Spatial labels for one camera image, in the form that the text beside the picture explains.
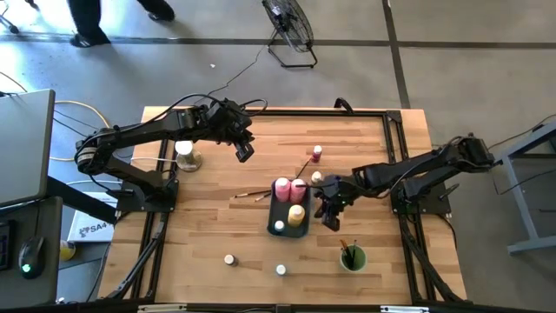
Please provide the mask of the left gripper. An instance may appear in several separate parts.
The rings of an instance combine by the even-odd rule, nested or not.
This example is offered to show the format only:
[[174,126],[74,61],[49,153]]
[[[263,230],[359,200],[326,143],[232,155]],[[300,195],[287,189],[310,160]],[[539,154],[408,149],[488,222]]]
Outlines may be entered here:
[[217,144],[234,145],[240,163],[247,162],[254,154],[251,142],[255,138],[248,130],[252,121],[236,102],[228,99],[213,101],[208,107],[207,122],[207,139]]

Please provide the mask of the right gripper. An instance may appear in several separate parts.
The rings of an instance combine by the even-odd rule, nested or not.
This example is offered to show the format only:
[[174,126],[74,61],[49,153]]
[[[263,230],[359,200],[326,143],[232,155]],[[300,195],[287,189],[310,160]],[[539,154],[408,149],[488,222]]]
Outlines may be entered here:
[[364,189],[357,183],[354,176],[325,176],[324,180],[316,183],[296,183],[298,188],[314,189],[314,197],[321,199],[321,205],[314,213],[321,223],[332,231],[340,229],[339,215],[346,206],[364,194]]

